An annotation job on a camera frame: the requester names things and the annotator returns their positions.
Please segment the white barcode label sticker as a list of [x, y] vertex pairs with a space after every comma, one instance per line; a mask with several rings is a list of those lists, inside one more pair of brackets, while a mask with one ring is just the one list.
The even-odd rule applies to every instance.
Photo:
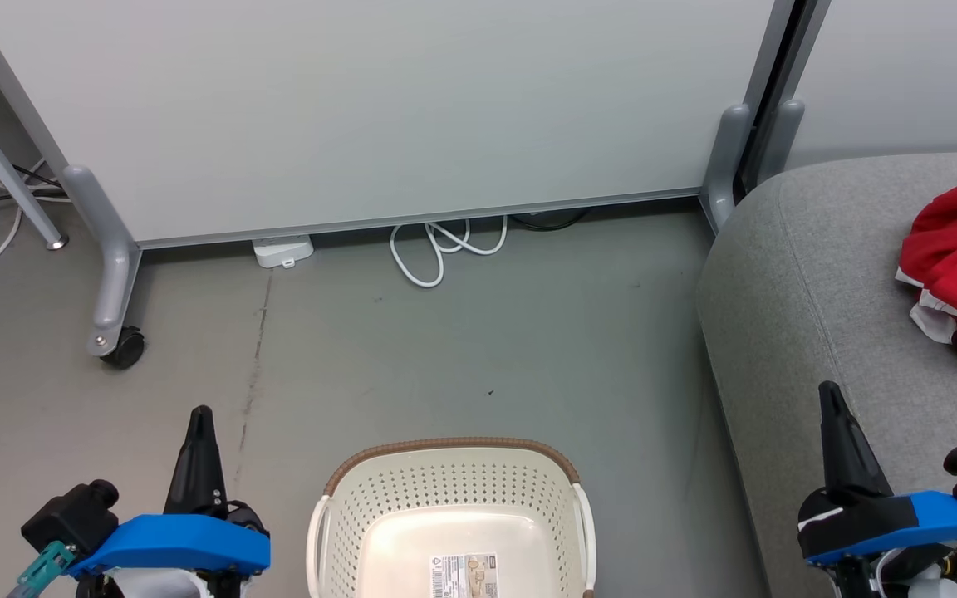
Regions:
[[432, 556], [429, 598], [500, 598], [500, 560], [495, 553]]

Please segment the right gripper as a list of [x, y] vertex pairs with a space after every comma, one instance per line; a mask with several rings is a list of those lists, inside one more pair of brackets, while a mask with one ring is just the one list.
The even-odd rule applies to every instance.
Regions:
[[[894, 492], [836, 382], [819, 384], [824, 489], [798, 511], [797, 541], [808, 561], [869, 556], [920, 523], [914, 503]], [[846, 499], [844, 504], [835, 499]]]

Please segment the white power adapter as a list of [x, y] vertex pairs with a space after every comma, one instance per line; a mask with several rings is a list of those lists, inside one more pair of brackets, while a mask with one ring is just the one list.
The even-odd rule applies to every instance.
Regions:
[[315, 252], [311, 235], [305, 234], [253, 239], [252, 249], [258, 265], [266, 269], [293, 268]]

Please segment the white partition panel grey frame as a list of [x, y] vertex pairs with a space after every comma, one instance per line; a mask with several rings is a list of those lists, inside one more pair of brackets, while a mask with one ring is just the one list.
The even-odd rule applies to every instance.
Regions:
[[785, 170], [957, 152], [957, 0], [775, 0], [738, 193]]
[[101, 246], [143, 253], [713, 192], [793, 0], [0, 0], [0, 91]]

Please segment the grey fabric sofa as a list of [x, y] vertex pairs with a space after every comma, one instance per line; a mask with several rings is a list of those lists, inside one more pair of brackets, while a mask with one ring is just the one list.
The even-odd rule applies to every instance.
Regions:
[[823, 484], [819, 385], [837, 382], [894, 491], [949, 491], [957, 353], [894, 279], [916, 215], [957, 187], [957, 153], [836, 160], [753, 189], [720, 232], [699, 321], [772, 598], [832, 598], [802, 560], [798, 509]]

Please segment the black caster wheel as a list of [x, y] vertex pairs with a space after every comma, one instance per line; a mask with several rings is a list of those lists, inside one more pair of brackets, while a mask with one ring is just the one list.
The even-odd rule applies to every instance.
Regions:
[[100, 356], [100, 360], [114, 370], [129, 370], [144, 355], [145, 348], [147, 341], [141, 329], [138, 326], [123, 326], [116, 347], [107, 355]]

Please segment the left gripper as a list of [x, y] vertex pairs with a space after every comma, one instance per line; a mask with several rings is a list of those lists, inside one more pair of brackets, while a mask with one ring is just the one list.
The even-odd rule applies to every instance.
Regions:
[[176, 458], [164, 514], [191, 513], [196, 504], [193, 487], [194, 459], [199, 441], [199, 504], [203, 513], [261, 534], [269, 534], [253, 507], [240, 500], [227, 500], [223, 461], [217, 442], [213, 411], [200, 405], [190, 412], [189, 425]]

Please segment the cream perforated laundry basket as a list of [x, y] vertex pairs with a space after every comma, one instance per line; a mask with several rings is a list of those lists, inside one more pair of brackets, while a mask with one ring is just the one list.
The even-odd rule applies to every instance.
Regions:
[[512, 438], [357, 452], [309, 520], [309, 598], [429, 598], [430, 557], [478, 553], [500, 560], [500, 598], [595, 598], [595, 518], [569, 458]]

